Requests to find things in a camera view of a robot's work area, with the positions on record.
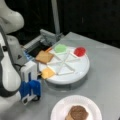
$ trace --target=white plate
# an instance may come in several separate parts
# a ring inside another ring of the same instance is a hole
[[[102,115],[97,105],[90,99],[73,95],[60,100],[52,110],[51,120],[65,120],[73,105],[81,105],[88,112],[86,120],[102,120]]]
[[[48,82],[57,85],[72,84],[81,80],[88,73],[90,62],[87,55],[77,57],[73,54],[74,50],[75,48],[68,47],[66,53],[58,54],[55,53],[54,50],[51,50],[50,52],[55,54],[55,58],[53,58],[48,65],[39,64],[40,71],[46,67],[50,67],[56,73],[47,79]],[[61,63],[67,64],[67,66],[65,65],[67,69],[62,70]]]

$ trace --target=green food item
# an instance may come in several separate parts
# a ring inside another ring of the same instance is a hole
[[[67,47],[63,44],[58,44],[57,46],[55,46],[54,50],[56,53],[61,53],[61,52],[65,52],[67,49]]]

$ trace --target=white tabletop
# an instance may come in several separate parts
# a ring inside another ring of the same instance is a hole
[[[69,33],[59,43],[71,47],[83,46],[91,63],[87,80],[73,91],[57,92],[43,84],[42,98],[38,103],[14,105],[0,115],[1,120],[50,120],[55,104],[69,95],[82,95],[94,101],[101,110],[103,120],[120,117],[120,49]]]

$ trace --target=blue object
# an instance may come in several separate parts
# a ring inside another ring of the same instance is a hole
[[[28,61],[34,60],[34,57],[32,57],[30,54],[28,54],[26,51],[24,51],[24,55],[27,58]]]
[[[21,99],[23,99],[28,94],[31,96],[31,90],[36,96],[41,96],[41,83],[39,80],[31,80],[29,82],[22,81],[19,92],[21,94]]]
[[[37,96],[41,96],[41,85],[37,80],[31,80],[29,82],[30,88],[33,90],[33,93]]]
[[[25,81],[22,81],[19,92],[21,94],[21,99],[29,94],[30,86]]]

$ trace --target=red food item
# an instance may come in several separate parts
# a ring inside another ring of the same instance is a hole
[[[85,55],[85,53],[86,53],[86,49],[83,48],[83,47],[78,47],[74,51],[74,54],[78,57],[81,57],[81,56]]]

